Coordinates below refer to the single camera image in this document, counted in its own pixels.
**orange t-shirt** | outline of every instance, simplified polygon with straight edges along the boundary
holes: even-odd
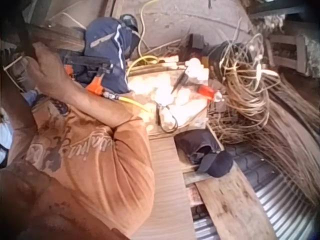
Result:
[[[27,160],[57,179],[91,214],[127,236],[150,215],[155,192],[149,140],[140,118],[116,129],[69,106],[37,105],[38,134]]]

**man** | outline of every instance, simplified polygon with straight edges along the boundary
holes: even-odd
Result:
[[[116,71],[104,87],[119,94],[129,91],[124,66],[129,30],[115,19],[98,18],[86,32],[85,54],[97,56],[105,47],[118,53],[105,52]],[[0,228],[8,238],[20,239],[131,236],[150,215],[155,191],[143,121],[127,105],[71,80],[46,46],[34,48],[37,60],[28,57],[30,77],[44,95],[66,103],[69,113],[60,115],[44,99],[33,109],[34,118],[1,74],[1,102],[13,142],[8,167],[0,172],[0,217],[5,219]]]

